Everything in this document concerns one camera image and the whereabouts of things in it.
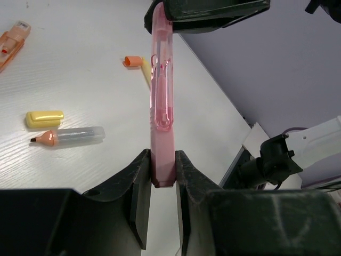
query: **white table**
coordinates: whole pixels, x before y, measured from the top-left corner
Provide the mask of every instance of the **white table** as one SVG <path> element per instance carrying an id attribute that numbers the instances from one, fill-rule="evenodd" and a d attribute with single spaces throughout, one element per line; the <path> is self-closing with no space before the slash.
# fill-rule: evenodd
<path id="1" fill-rule="evenodd" d="M 125 55 L 150 56 L 143 27 L 149 0 L 2 0 L 0 31 L 32 25 L 0 74 L 0 188 L 96 186 L 149 148 L 149 89 Z M 174 35 L 175 147 L 219 183 L 250 127 L 179 35 Z M 60 128 L 101 125 L 98 145 L 30 146 L 31 110 L 64 111 Z M 174 256 L 180 243 L 175 188 L 153 189 L 147 251 Z"/>

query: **highlighter with clear barrel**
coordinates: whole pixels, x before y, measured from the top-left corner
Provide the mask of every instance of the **highlighter with clear barrel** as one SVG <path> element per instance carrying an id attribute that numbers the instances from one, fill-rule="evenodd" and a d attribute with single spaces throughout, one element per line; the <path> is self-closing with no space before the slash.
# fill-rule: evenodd
<path id="1" fill-rule="evenodd" d="M 31 142 L 38 142 L 53 147 L 57 145 L 101 142 L 104 138 L 105 132 L 103 127 L 94 126 L 47 131 L 43 135 L 31 139 Z"/>
<path id="2" fill-rule="evenodd" d="M 151 181 L 172 187 L 175 179 L 173 132 L 173 24 L 159 3 L 153 13 L 150 92 Z"/>

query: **yellow highlighter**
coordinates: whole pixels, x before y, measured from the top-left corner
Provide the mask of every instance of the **yellow highlighter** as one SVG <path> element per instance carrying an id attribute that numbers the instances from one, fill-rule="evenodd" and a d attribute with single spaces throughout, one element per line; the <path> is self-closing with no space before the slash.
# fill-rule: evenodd
<path id="1" fill-rule="evenodd" d="M 60 110 L 31 111 L 26 113 L 26 123 L 30 128 L 59 126 L 62 119 L 64 119 L 64 113 Z"/>

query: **orange highlighter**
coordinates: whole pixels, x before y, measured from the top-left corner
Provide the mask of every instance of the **orange highlighter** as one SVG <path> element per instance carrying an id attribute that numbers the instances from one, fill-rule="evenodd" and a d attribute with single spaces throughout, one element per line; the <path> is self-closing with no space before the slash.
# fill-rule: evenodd
<path id="1" fill-rule="evenodd" d="M 0 37 L 0 72 L 5 69 L 23 47 L 30 32 L 30 25 L 23 21 L 17 21 L 10 31 L 6 31 Z"/>
<path id="2" fill-rule="evenodd" d="M 31 139 L 31 142 L 42 143 L 47 146 L 75 145 L 77 143 L 101 142 L 105 138 L 103 127 L 82 127 L 71 129 L 51 130 L 43 135 Z"/>

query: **pink translucent pen body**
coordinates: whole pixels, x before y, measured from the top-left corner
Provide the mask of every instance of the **pink translucent pen body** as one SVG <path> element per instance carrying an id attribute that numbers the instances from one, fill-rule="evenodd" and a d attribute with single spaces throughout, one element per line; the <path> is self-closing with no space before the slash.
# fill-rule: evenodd
<path id="1" fill-rule="evenodd" d="M 175 179 L 173 133 L 173 25 L 164 4 L 153 13 L 150 132 L 152 183 L 156 188 L 172 187 Z"/>

